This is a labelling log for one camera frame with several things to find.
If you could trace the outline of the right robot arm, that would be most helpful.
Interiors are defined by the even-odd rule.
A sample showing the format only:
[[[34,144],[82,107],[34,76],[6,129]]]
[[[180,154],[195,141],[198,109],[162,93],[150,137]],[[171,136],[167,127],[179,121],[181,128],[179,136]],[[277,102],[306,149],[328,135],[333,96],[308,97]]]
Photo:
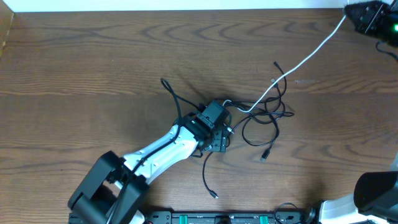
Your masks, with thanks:
[[[397,54],[382,50],[381,44],[397,47],[397,1],[366,1],[348,4],[344,15],[357,33],[377,39],[375,48],[397,60]],[[397,168],[367,172],[357,181],[354,192],[311,208],[302,223],[397,223]]]

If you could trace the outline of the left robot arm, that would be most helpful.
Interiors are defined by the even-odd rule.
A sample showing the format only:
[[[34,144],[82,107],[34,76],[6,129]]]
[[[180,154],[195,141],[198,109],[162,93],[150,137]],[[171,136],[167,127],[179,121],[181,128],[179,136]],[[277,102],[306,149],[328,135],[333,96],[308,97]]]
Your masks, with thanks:
[[[103,154],[68,201],[69,223],[144,223],[139,207],[150,183],[195,151],[225,152],[228,110],[212,101],[177,119],[170,131],[147,147],[117,156]]]

